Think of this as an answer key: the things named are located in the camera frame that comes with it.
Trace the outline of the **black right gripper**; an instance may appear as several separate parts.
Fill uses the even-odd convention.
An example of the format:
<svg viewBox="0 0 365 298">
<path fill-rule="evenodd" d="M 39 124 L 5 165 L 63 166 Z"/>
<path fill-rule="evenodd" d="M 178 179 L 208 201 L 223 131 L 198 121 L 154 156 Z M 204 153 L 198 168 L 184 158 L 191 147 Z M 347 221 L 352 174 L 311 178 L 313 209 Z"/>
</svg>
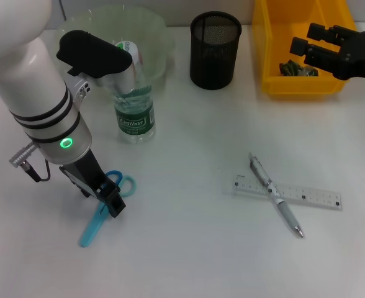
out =
<svg viewBox="0 0 365 298">
<path fill-rule="evenodd" d="M 334 52 L 294 37 L 290 53 L 304 56 L 305 64 L 329 72 L 337 79 L 365 78 L 365 31 L 356 32 L 339 25 L 327 29 L 311 23 L 307 38 L 340 46 L 340 50 Z"/>
</svg>

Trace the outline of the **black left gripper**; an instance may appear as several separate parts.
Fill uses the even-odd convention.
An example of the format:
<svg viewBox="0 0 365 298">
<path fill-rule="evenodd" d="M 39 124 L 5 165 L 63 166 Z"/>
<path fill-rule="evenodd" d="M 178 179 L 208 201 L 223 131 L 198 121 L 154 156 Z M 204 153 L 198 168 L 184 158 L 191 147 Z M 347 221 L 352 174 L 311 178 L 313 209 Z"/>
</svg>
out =
<svg viewBox="0 0 365 298">
<path fill-rule="evenodd" d="M 79 160 L 59 167 L 60 171 L 81 191 L 105 203 L 110 215 L 116 218 L 126 207 L 115 182 L 106 179 L 96 157 L 91 150 Z"/>
</svg>

